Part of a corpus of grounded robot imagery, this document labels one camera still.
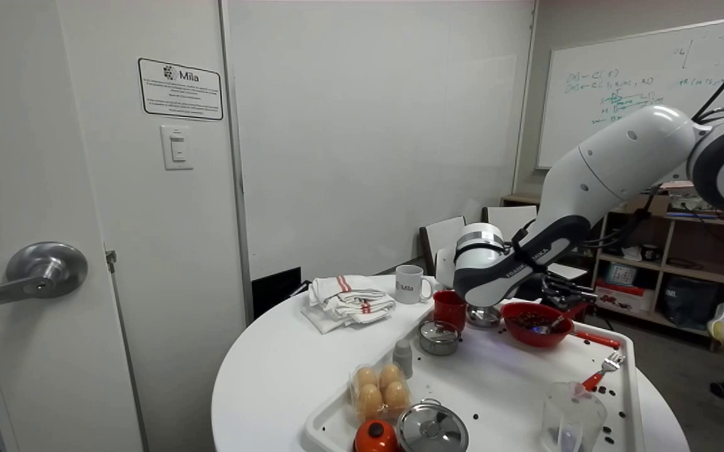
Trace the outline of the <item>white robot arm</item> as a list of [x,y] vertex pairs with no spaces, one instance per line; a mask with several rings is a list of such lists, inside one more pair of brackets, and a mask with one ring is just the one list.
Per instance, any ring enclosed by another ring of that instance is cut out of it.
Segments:
[[615,206],[661,184],[679,165],[694,190],[724,211],[724,119],[699,123],[669,105],[645,105],[565,152],[546,174],[541,206],[523,236],[505,241],[473,223],[456,244],[452,288],[469,306],[495,306]]

